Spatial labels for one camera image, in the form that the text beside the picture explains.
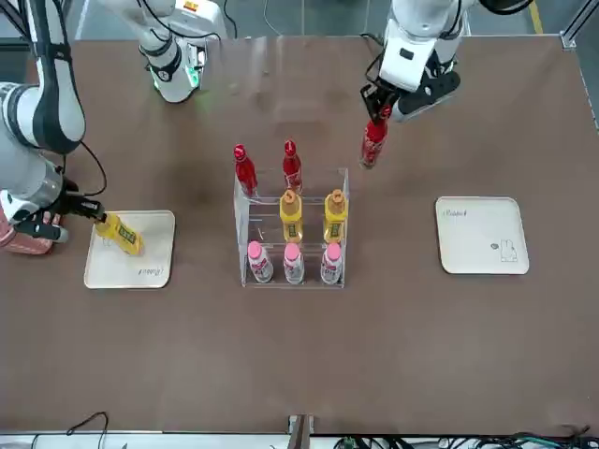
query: robotic arm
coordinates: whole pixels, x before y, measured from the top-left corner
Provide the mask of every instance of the robotic arm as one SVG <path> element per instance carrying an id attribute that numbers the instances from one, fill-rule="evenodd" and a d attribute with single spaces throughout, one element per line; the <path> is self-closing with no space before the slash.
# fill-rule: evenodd
<path id="1" fill-rule="evenodd" d="M 43 211 L 97 217 L 102 210 L 77 196 L 77 185 L 40 152 L 69 154 L 85 133 L 60 4 L 25 0 L 22 7 L 39 84 L 0 82 L 0 204 L 18 231 L 61 241 L 65 230 L 44 224 Z"/>
<path id="2" fill-rule="evenodd" d="M 494 14 L 520 12 L 532 0 L 479 0 Z M 386 107 L 399 122 L 448 99 L 460 86 L 453 70 L 463 15 L 476 0 L 392 0 L 383 51 L 367 69 L 360 93 L 373 121 Z M 380 63 L 378 76 L 369 72 Z"/>

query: red spray bottle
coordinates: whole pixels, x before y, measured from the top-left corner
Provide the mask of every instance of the red spray bottle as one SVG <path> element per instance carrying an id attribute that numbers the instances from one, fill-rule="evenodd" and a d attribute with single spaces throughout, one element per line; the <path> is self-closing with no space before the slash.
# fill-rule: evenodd
<path id="1" fill-rule="evenodd" d="M 387 120 L 391 116 L 391 107 L 384 106 L 381 111 L 381 118 L 377 121 L 370 120 L 364 130 L 364 139 L 362 140 L 362 154 L 360 164 L 364 168 L 372 168 L 376 164 L 378 155 L 383 150 L 385 139 L 387 138 Z"/>
<path id="2" fill-rule="evenodd" d="M 235 155 L 235 174 L 241 184 L 241 189 L 247 196 L 252 196 L 256 193 L 258 186 L 254 163 L 248 157 L 243 145 L 235 145 L 233 154 Z"/>
<path id="3" fill-rule="evenodd" d="M 283 172 L 287 189 L 296 194 L 301 193 L 301 161 L 299 160 L 296 144 L 293 140 L 285 142 L 285 158 L 283 159 Z"/>

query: black cable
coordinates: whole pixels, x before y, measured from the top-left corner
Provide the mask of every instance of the black cable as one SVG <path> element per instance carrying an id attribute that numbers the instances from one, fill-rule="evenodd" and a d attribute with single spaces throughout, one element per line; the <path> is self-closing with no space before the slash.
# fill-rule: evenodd
<path id="1" fill-rule="evenodd" d="M 178 37 L 186 37 L 188 39 L 203 39 L 204 37 L 208 37 L 208 36 L 216 36 L 218 37 L 218 40 L 221 40 L 221 37 L 218 36 L 218 33 L 206 33 L 205 35 L 199 35 L 199 36 L 192 36 L 192 35 L 184 35 L 183 33 L 179 33 L 178 31 L 173 30 L 170 26 L 168 26 L 166 23 L 162 22 L 160 20 L 160 18 L 158 18 L 158 16 L 156 16 L 156 13 L 153 12 L 153 10 L 150 8 L 150 5 L 148 5 L 148 1 L 147 0 L 141 0 L 141 3 L 143 3 L 143 5 L 148 9 L 148 12 L 150 13 L 150 15 L 158 22 L 160 23 L 162 26 L 164 26 L 167 30 L 169 30 L 173 35 L 178 36 Z"/>
<path id="2" fill-rule="evenodd" d="M 383 41 L 380 38 L 378 38 L 377 36 L 375 36 L 374 34 L 372 34 L 372 33 L 360 33 L 359 35 L 362 36 L 362 37 L 369 37 L 370 39 L 372 39 L 374 42 L 376 42 L 381 47 L 384 46 L 383 45 Z"/>
<path id="3" fill-rule="evenodd" d="M 92 414 L 91 416 L 89 416 L 88 418 L 85 418 L 83 421 L 81 421 L 80 423 L 76 424 L 75 426 L 73 426 L 72 428 L 70 428 L 69 430 L 66 431 L 67 437 L 70 437 L 71 435 L 73 435 L 75 433 L 75 430 L 77 430 L 78 428 L 83 427 L 86 424 L 94 421 L 98 416 L 104 416 L 104 428 L 102 429 L 102 433 L 100 433 L 100 439 L 97 441 L 97 449 L 101 449 L 102 439 L 104 438 L 104 435 L 106 435 L 106 433 L 109 430 L 109 414 L 106 412 L 96 412 L 96 413 Z"/>
<path id="4" fill-rule="evenodd" d="M 381 444 L 380 442 L 378 442 L 374 438 L 370 438 L 370 440 L 371 440 L 371 447 L 373 447 L 373 443 L 375 443 L 379 447 L 379 449 L 385 449 L 385 447 L 383 447 L 383 444 Z"/>
<path id="5" fill-rule="evenodd" d="M 378 63 L 382 58 L 383 58 L 383 51 L 381 51 L 380 53 L 378 53 L 376 55 L 376 57 L 373 59 L 373 61 L 370 63 L 370 65 L 368 67 L 366 67 L 366 71 L 364 72 L 364 76 L 366 77 L 366 80 L 368 82 L 371 82 L 372 84 L 376 83 L 376 80 L 372 79 L 369 75 L 370 71 L 373 69 L 374 65 L 376 63 Z"/>
<path id="6" fill-rule="evenodd" d="M 516 14 L 521 12 L 523 9 L 527 8 L 533 0 L 525 0 L 518 7 L 512 7 L 511 9 L 498 9 L 489 3 L 489 0 L 479 0 L 480 4 L 489 12 L 493 14 L 497 14 L 498 16 L 511 16 L 512 14 Z"/>
<path id="7" fill-rule="evenodd" d="M 102 167 L 102 164 L 100 163 L 97 156 L 94 154 L 94 152 L 92 152 L 90 147 L 88 147 L 87 144 L 83 140 L 81 141 L 81 145 L 83 145 L 85 150 L 87 150 L 87 152 L 90 153 L 90 155 L 94 158 L 95 163 L 97 164 L 98 168 L 100 169 L 100 172 L 102 173 L 102 188 L 96 192 L 92 192 L 90 194 L 82 194 L 82 195 L 83 196 L 98 196 L 106 190 L 106 187 L 108 184 L 108 180 L 106 178 L 106 171 L 104 171 L 104 168 Z"/>
<path id="8" fill-rule="evenodd" d="M 17 17 L 20 17 L 22 19 L 22 15 L 19 14 L 19 11 L 17 11 L 17 9 L 12 6 L 10 3 L 7 3 L 8 7 L 10 7 L 12 9 L 12 13 L 15 14 Z M 15 22 L 15 18 L 14 16 L 12 16 L 8 10 L 4 7 L 4 5 L 0 4 L 0 9 L 2 9 L 2 11 L 4 12 L 5 17 L 8 19 L 8 21 L 10 23 L 12 23 L 12 26 L 14 26 L 17 31 L 19 32 L 19 34 L 22 36 L 23 39 L 27 40 L 28 42 L 31 41 L 31 37 L 29 37 L 29 35 L 25 32 L 25 30 L 23 28 L 21 28 L 21 25 L 17 22 Z"/>
<path id="9" fill-rule="evenodd" d="M 460 21 L 460 14 L 461 14 L 461 0 L 458 0 L 458 11 L 456 12 L 456 18 L 453 20 L 453 23 L 451 24 L 451 28 L 449 28 L 449 31 L 441 34 L 441 39 L 447 40 L 447 39 L 451 38 L 452 33 L 456 29 L 456 25 Z"/>
<path id="10" fill-rule="evenodd" d="M 459 442 L 458 444 L 456 444 L 455 447 L 453 447 L 453 446 L 450 446 L 450 447 L 451 447 L 451 449 L 460 449 L 469 440 L 470 440 L 470 438 L 464 438 L 461 442 Z"/>
<path id="11" fill-rule="evenodd" d="M 237 39 L 237 23 L 233 20 L 233 18 L 231 16 L 228 15 L 228 12 L 226 12 L 226 3 L 228 2 L 228 0 L 225 0 L 225 3 L 223 4 L 223 14 L 225 14 L 225 17 L 228 19 L 229 22 L 231 22 L 231 25 L 233 25 L 233 33 L 235 38 Z"/>
<path id="12" fill-rule="evenodd" d="M 160 37 L 157 33 L 156 30 L 154 30 L 153 28 L 150 28 L 150 33 L 153 34 L 153 36 L 158 39 L 160 42 L 168 42 L 168 39 L 164 39 L 162 37 Z"/>

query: brown tabletop surface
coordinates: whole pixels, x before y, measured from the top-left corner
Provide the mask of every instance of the brown tabletop surface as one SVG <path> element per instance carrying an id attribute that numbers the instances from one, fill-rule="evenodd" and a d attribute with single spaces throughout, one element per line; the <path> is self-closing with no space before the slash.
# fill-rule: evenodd
<path id="1" fill-rule="evenodd" d="M 320 432 L 599 431 L 599 140 L 577 56 L 557 37 L 466 38 L 450 102 L 389 127 L 361 170 L 358 94 L 377 48 L 358 37 L 213 45 L 207 90 L 153 89 L 134 42 L 74 46 L 108 210 L 175 213 L 169 284 L 88 290 L 91 224 L 44 257 L 0 254 L 0 428 Z M 242 288 L 232 148 L 279 167 L 349 167 L 343 291 Z M 99 183 L 83 149 L 67 174 Z M 531 269 L 451 276 L 438 196 L 512 196 Z"/>

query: cable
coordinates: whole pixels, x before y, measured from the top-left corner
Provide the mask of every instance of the cable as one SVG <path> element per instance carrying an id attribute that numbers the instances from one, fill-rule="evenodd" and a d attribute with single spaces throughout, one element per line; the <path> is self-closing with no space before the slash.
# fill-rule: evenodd
<path id="1" fill-rule="evenodd" d="M 188 39 L 203 39 L 204 37 L 208 37 L 208 36 L 216 36 L 218 37 L 218 40 L 221 40 L 221 37 L 218 36 L 218 33 L 206 33 L 205 35 L 199 35 L 199 36 L 192 36 L 192 35 L 184 35 L 183 33 L 179 33 L 176 30 L 173 30 L 170 26 L 168 26 L 166 23 L 162 22 L 158 16 L 156 16 L 156 13 L 153 12 L 153 10 L 150 8 L 150 5 L 148 5 L 148 1 L 147 0 L 141 0 L 141 3 L 148 9 L 148 12 L 150 12 L 150 15 L 158 22 L 160 23 L 162 26 L 164 26 L 167 30 L 169 30 L 173 35 L 178 36 L 178 37 L 186 37 Z"/>
<path id="2" fill-rule="evenodd" d="M 107 184 L 108 184 L 108 180 L 106 178 L 106 171 L 104 171 L 104 168 L 102 167 L 102 164 L 100 163 L 100 161 L 97 158 L 97 156 L 94 154 L 94 152 L 92 152 L 92 150 L 90 149 L 90 147 L 88 147 L 87 144 L 83 140 L 81 141 L 81 145 L 94 158 L 95 163 L 97 164 L 98 168 L 100 169 L 100 172 L 102 173 L 102 188 L 100 190 L 96 191 L 96 192 L 92 192 L 90 194 L 82 194 L 82 195 L 83 196 L 98 196 L 98 195 L 100 195 L 101 193 L 103 193 L 106 190 L 106 187 L 107 187 Z"/>
<path id="3" fill-rule="evenodd" d="M 97 449 L 101 449 L 102 448 L 102 439 L 104 438 L 104 435 L 106 435 L 106 433 L 109 430 L 109 414 L 106 412 L 96 412 L 96 413 L 92 414 L 91 416 L 89 416 L 88 418 L 85 418 L 83 421 L 81 421 L 80 423 L 76 424 L 75 426 L 73 426 L 72 428 L 70 428 L 69 430 L 66 431 L 67 437 L 70 437 L 71 435 L 73 435 L 75 433 L 75 430 L 77 430 L 78 428 L 83 427 L 86 424 L 94 421 L 98 416 L 104 416 L 104 428 L 102 429 L 102 433 L 100 433 L 100 439 L 97 441 Z"/>
<path id="4" fill-rule="evenodd" d="M 374 443 L 374 444 L 376 444 L 378 446 L 379 449 L 385 449 L 385 447 L 383 447 L 383 444 L 381 444 L 380 442 L 378 442 L 374 438 L 370 438 L 370 441 L 371 441 L 371 447 L 373 447 L 373 443 Z"/>
<path id="5" fill-rule="evenodd" d="M 162 37 L 160 37 L 157 33 L 156 30 L 154 30 L 153 28 L 150 28 L 150 33 L 153 34 L 153 36 L 158 39 L 160 42 L 168 42 L 168 39 L 164 39 Z"/>
<path id="6" fill-rule="evenodd" d="M 376 57 L 373 59 L 373 61 L 370 63 L 370 65 L 368 67 L 366 67 L 366 71 L 364 72 L 364 76 L 366 77 L 366 80 L 368 82 L 371 82 L 372 84 L 376 84 L 376 80 L 374 80 L 370 77 L 369 72 L 373 69 L 374 65 L 383 58 L 383 53 L 384 53 L 383 51 L 378 53 L 376 55 Z"/>
<path id="7" fill-rule="evenodd" d="M 269 22 L 269 19 L 266 17 L 266 9 L 269 7 L 269 0 L 264 0 L 264 22 L 266 22 L 266 24 L 270 27 L 270 29 L 272 31 L 274 31 L 277 35 L 282 36 L 283 33 L 281 33 L 279 30 L 277 30 L 274 26 L 272 26 Z"/>
<path id="8" fill-rule="evenodd" d="M 231 16 L 228 15 L 228 12 L 226 12 L 227 2 L 228 0 L 225 0 L 225 3 L 223 4 L 223 13 L 225 14 L 225 17 L 228 19 L 228 21 L 231 22 L 231 25 L 233 25 L 233 33 L 235 38 L 237 39 L 237 23 L 233 20 Z"/>
<path id="9" fill-rule="evenodd" d="M 8 5 L 9 8 L 12 9 L 12 11 L 11 11 L 12 14 L 14 14 L 15 16 L 21 18 L 21 20 L 23 20 L 22 15 L 19 13 L 19 11 L 17 11 L 17 9 L 14 6 L 12 6 L 9 2 L 7 2 L 7 5 Z M 4 15 L 6 16 L 6 18 L 8 19 L 8 21 L 10 23 L 12 23 L 12 26 L 14 26 L 17 29 L 17 31 L 23 37 L 23 39 L 25 39 L 28 42 L 30 42 L 31 41 L 31 37 L 25 32 L 25 30 L 21 27 L 21 25 L 15 21 L 15 17 L 8 12 L 8 10 L 4 6 L 4 4 L 0 3 L 0 9 L 2 9 L 2 11 L 4 12 Z"/>
<path id="10" fill-rule="evenodd" d="M 374 42 L 376 42 L 381 47 L 384 46 L 383 45 L 383 41 L 379 37 L 375 36 L 372 33 L 360 33 L 359 35 L 362 36 L 362 37 L 369 37 L 370 39 L 372 39 Z"/>
<path id="11" fill-rule="evenodd" d="M 516 14 L 521 12 L 523 9 L 527 8 L 533 0 L 525 0 L 519 7 L 513 7 L 511 9 L 498 9 L 489 3 L 489 0 L 479 0 L 480 4 L 489 12 L 493 14 L 497 14 L 498 16 L 511 16 L 512 14 Z"/>
<path id="12" fill-rule="evenodd" d="M 441 36 L 440 36 L 441 39 L 448 40 L 450 38 L 455 38 L 455 36 L 451 37 L 451 35 L 454 32 L 454 30 L 456 29 L 456 25 L 460 21 L 460 14 L 461 14 L 461 0 L 458 0 L 458 10 L 456 11 L 456 17 L 453 20 L 453 23 L 451 24 L 451 28 L 449 28 L 449 31 L 441 34 Z"/>

